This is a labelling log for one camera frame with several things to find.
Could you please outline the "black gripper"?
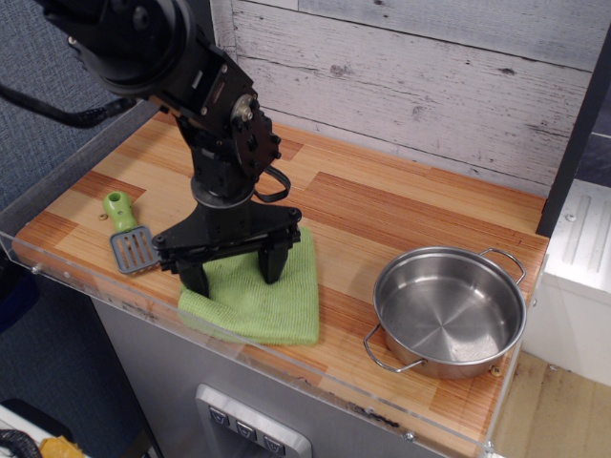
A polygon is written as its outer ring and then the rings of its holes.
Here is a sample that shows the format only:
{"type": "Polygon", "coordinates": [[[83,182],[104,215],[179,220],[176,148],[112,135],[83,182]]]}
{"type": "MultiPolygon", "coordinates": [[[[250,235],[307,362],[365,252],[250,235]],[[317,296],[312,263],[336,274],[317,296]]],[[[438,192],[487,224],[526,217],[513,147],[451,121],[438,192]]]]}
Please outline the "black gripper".
{"type": "Polygon", "coordinates": [[[257,252],[260,272],[267,284],[278,281],[288,252],[300,241],[302,218],[294,207],[246,202],[233,208],[197,205],[185,220],[154,236],[163,271],[179,273],[190,291],[209,296],[203,264],[257,252]]]}

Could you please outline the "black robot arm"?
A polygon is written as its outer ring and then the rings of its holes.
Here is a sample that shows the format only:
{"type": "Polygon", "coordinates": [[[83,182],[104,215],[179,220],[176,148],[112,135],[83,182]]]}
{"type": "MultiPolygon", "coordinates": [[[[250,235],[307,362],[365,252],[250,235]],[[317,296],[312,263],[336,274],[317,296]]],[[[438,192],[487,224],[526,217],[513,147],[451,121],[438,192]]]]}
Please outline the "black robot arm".
{"type": "Polygon", "coordinates": [[[206,37],[183,1],[46,1],[45,18],[72,41],[77,57],[107,91],[155,103],[172,115],[188,145],[197,203],[184,221],[158,234],[162,269],[200,294],[203,266],[256,253],[263,279],[277,281],[300,238],[299,210],[284,192],[263,195],[262,174],[281,140],[260,108],[251,78],[206,37]]]}

